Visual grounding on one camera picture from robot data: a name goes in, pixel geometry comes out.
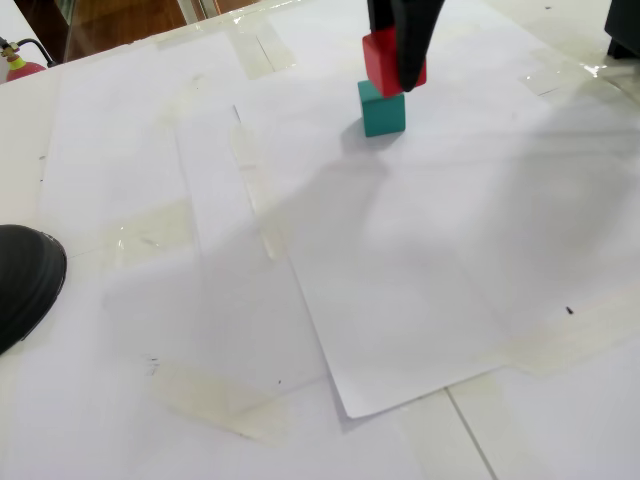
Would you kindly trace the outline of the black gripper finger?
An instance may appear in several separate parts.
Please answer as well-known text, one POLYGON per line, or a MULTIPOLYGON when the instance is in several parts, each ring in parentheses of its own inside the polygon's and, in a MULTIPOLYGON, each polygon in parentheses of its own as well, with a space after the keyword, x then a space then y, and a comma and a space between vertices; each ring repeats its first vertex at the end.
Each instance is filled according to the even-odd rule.
POLYGON ((392 2, 396 30, 398 80, 404 92, 418 85, 444 0, 392 2))
POLYGON ((393 27, 394 16, 390 0, 367 0, 370 31, 377 32, 393 27))

